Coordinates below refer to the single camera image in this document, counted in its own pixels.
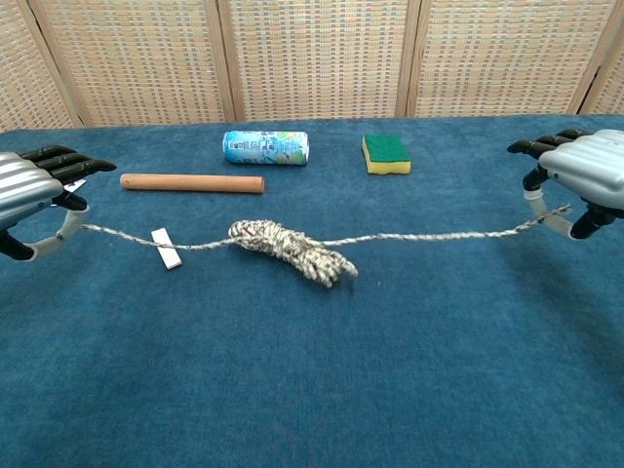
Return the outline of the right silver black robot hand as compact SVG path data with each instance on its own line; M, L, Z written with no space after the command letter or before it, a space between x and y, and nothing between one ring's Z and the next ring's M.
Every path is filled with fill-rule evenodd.
M535 140L520 139L507 151L536 160L523 178L523 195L533 213L554 232L572 240L586 240L623 217L623 132L564 129ZM586 212L571 222L551 214L542 184L553 180L586 203Z

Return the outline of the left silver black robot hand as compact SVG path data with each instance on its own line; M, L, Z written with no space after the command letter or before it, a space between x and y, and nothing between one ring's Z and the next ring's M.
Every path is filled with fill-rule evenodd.
M63 246L89 211L88 202L66 186L116 165L94 159L64 145L16 153L1 153L1 254L16 261L33 261ZM9 230L51 205L66 209L62 226L51 237L23 243Z

